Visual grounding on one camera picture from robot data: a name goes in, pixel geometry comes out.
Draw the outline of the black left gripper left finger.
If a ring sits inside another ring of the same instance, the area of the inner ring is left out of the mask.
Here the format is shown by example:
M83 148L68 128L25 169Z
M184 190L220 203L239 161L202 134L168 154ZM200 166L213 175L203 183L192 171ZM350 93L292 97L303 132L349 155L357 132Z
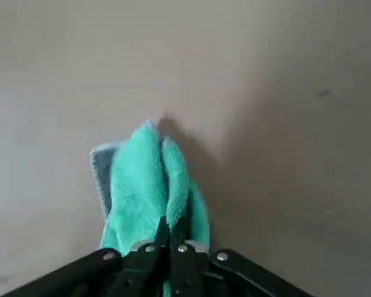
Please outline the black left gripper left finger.
M168 239L169 227L161 217L155 237L135 243L126 256L99 249L4 296L155 296L163 281L154 273Z

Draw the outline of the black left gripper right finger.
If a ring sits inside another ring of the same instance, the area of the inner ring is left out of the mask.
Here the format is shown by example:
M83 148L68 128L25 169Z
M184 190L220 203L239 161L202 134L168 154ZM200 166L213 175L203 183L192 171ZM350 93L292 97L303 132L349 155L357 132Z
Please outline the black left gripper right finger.
M172 296L310 296L231 249L207 253L188 235L182 218L170 234Z

